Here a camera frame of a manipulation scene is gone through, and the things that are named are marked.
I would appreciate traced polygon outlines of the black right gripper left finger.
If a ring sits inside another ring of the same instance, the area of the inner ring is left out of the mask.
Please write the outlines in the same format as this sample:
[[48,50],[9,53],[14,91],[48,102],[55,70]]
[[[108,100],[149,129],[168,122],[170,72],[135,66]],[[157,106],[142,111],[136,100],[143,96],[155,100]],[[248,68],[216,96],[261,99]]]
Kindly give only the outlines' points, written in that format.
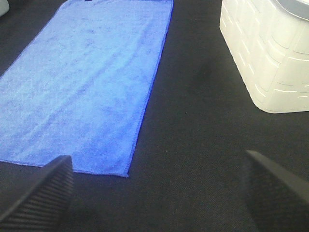
[[72,158],[62,155],[28,180],[17,180],[0,191],[0,230],[53,232],[70,205],[72,192]]

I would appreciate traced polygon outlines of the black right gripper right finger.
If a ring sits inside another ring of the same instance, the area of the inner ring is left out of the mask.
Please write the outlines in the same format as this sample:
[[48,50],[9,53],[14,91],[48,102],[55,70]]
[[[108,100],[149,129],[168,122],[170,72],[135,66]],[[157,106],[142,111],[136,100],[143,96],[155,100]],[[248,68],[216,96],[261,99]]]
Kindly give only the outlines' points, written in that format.
[[309,183],[257,151],[246,150],[242,194],[260,232],[309,230]]

